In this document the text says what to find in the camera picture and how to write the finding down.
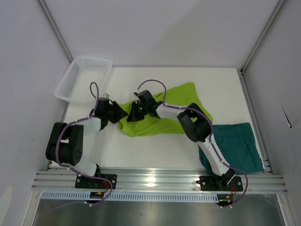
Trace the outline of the teal green shorts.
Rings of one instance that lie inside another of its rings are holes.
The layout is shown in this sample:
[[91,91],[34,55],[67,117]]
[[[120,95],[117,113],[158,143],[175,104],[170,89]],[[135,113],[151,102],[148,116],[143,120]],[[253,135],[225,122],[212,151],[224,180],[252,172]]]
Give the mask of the teal green shorts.
[[217,146],[229,165],[238,169],[236,174],[264,171],[250,123],[214,125],[213,129]]

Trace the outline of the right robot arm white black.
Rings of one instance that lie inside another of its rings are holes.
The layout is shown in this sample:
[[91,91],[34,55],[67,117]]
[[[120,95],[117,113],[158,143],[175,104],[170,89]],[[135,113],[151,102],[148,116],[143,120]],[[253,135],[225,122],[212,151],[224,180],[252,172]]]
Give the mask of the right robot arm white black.
[[208,159],[215,176],[215,186],[220,190],[231,186],[236,173],[215,142],[211,121],[196,103],[179,106],[163,100],[156,101],[148,90],[135,92],[134,95],[137,100],[132,103],[128,122],[142,121],[146,115],[178,121],[188,139],[197,143]]

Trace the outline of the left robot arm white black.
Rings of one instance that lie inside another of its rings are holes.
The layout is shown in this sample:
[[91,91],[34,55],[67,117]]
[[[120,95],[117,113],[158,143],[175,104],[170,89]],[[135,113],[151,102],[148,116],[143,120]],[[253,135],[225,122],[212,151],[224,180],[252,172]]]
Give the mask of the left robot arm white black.
[[88,117],[53,125],[46,147],[46,158],[77,174],[85,175],[85,182],[91,188],[98,188],[102,183],[101,169],[83,155],[84,137],[103,130],[108,122],[115,124],[126,116],[128,113],[116,101],[98,98]]

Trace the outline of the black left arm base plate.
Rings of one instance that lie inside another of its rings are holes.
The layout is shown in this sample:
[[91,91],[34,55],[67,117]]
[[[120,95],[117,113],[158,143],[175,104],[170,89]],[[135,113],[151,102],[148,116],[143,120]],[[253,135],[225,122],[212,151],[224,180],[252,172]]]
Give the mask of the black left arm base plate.
[[117,174],[102,174],[100,177],[111,182],[112,186],[110,186],[109,182],[103,179],[95,179],[84,176],[77,176],[75,181],[75,188],[78,189],[115,189],[117,184]]

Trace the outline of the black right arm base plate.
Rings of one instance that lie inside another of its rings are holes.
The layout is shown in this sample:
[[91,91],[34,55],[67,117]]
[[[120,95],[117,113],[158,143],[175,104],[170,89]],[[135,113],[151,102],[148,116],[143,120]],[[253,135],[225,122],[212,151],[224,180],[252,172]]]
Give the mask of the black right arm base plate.
[[238,191],[244,190],[241,177],[235,176],[228,184],[219,178],[200,176],[196,181],[201,191]]

